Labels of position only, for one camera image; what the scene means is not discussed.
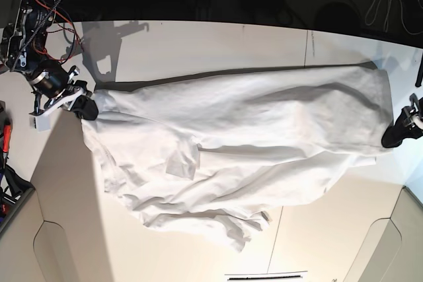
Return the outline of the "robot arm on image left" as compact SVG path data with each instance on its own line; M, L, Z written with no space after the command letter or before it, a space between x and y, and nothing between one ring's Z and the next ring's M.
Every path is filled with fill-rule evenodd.
M63 108L79 119L93 121L98 108L85 81L77 81L79 70L63 68L81 45L72 20L60 13L62 0L18 0L17 12L11 16L1 39L1 63L10 72L21 74L34 95L34 117L49 116ZM46 48L50 27L61 17L62 30L73 35L65 58L53 58Z

